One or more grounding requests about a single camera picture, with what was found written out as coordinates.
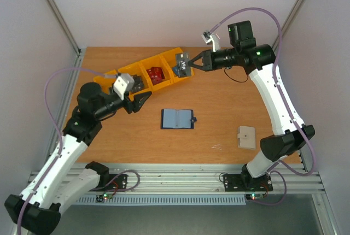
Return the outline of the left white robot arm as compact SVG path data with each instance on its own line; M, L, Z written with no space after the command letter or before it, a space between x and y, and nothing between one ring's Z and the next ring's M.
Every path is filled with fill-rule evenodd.
M69 184L61 187L77 158L90 146L102 129L102 121L111 118L119 109L136 113L151 96L151 91L129 98L130 87L115 85L104 93L97 83L86 83L80 88L77 106L66 127L59 131L60 140L37 176L19 195L9 195L4 206L17 225L17 233L26 229L34 234L51 234L61 215L82 194L106 190L114 182L109 168L98 163L88 163Z

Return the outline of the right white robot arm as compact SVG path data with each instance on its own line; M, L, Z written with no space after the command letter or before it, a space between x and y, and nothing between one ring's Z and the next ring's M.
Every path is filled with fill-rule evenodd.
M267 181L266 173L278 162L310 144L313 125L306 125L295 110L279 74L277 57L268 44L257 45L250 21L227 27L231 49L221 49L216 34L202 35L212 49L189 61L189 66L209 72L233 66L243 67L258 89L269 114L273 135L260 141L259 153L242 167L240 182L245 191Z

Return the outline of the black VIP credit card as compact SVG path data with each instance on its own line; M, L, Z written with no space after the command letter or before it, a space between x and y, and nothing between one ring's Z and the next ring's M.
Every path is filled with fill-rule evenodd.
M188 52L183 52L176 54L176 61L177 61L177 74L180 78L185 78L185 77L191 77L192 76L192 70L191 67L189 66L189 53Z

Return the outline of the blue card holder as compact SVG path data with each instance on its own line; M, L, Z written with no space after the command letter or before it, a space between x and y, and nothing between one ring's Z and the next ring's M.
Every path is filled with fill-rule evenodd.
M194 129L197 118L191 109L163 109L161 111L161 129Z

